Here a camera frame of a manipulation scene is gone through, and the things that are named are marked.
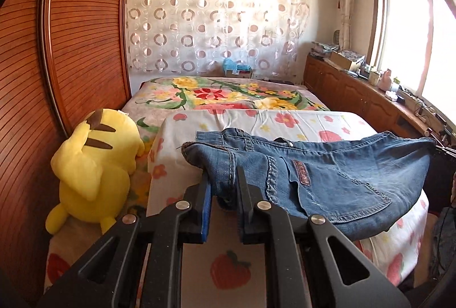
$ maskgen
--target floral blanket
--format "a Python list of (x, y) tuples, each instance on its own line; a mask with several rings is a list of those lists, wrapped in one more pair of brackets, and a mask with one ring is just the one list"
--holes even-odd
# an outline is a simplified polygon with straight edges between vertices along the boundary
[[(254, 79), (161, 77), (145, 82), (122, 111), (136, 122), (146, 150), (136, 159), (131, 189), (121, 215), (145, 215), (151, 174), (147, 156), (162, 122), (171, 113), (175, 121), (186, 118), (178, 111), (209, 110), (223, 115), (226, 110), (314, 110), (327, 111), (305, 87)], [(284, 124), (292, 122), (284, 114)], [(52, 237), (46, 263), (45, 289), (64, 273), (101, 235), (99, 225), (70, 217)]]

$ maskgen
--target jeans pocket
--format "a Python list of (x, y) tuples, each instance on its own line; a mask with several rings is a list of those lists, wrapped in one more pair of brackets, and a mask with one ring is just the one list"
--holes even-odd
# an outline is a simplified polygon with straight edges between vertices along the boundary
[(289, 186), (297, 192), (307, 216), (320, 214), (340, 224), (373, 215), (391, 203), (371, 184), (350, 178), (336, 165), (282, 159), (288, 169)]

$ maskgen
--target cardboard box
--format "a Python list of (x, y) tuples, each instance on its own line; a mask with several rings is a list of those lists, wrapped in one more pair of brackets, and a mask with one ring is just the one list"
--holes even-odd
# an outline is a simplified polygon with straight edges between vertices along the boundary
[(350, 52), (349, 54), (346, 53), (346, 51), (343, 52), (345, 53), (339, 54), (337, 52), (333, 52), (329, 59), (336, 65), (339, 65), (340, 67), (344, 68), (345, 70), (358, 70), (361, 66), (361, 62), (364, 60), (364, 56), (357, 57), (359, 55), (355, 54), (354, 52)]
[(225, 73), (225, 77), (242, 77), (242, 78), (252, 78), (252, 70), (250, 71), (242, 71), (238, 70), (238, 74), (233, 74), (232, 70), (227, 70)]

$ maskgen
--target bed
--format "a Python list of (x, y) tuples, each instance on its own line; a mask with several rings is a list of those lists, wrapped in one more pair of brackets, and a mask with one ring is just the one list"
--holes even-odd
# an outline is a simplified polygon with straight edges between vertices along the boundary
[[(138, 215), (158, 213), (181, 198), (186, 187), (198, 182), (200, 170), (188, 165), (176, 149), (194, 140), (197, 131), (237, 127), (268, 139), (281, 136), (314, 142), (357, 140), (375, 133), (355, 114), (329, 111), (305, 87), (252, 79), (153, 79), (142, 85), (123, 111), (136, 122), (146, 145), (131, 176), (131, 191), (123, 211)], [(416, 265), (427, 208), (427, 197), (422, 192), (414, 207), (388, 232), (355, 242), (395, 285)], [(209, 242), (184, 250), (183, 307), (201, 306), (205, 303), (201, 296), (206, 302), (208, 297), (224, 302), (221, 307), (264, 306), (263, 253), (260, 246), (239, 244), (235, 233), (235, 215), (215, 206)], [(99, 236), (98, 225), (70, 218), (51, 239), (45, 289)], [(220, 269), (233, 259), (245, 262), (248, 272), (227, 278)], [(195, 277), (195, 263), (207, 272)]]

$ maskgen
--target pink bottle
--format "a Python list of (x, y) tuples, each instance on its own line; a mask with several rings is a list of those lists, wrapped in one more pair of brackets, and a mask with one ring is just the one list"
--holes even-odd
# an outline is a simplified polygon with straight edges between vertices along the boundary
[(382, 91), (386, 92), (391, 89), (392, 85), (393, 79), (391, 78), (391, 70), (387, 69), (378, 81), (377, 87), (379, 87)]

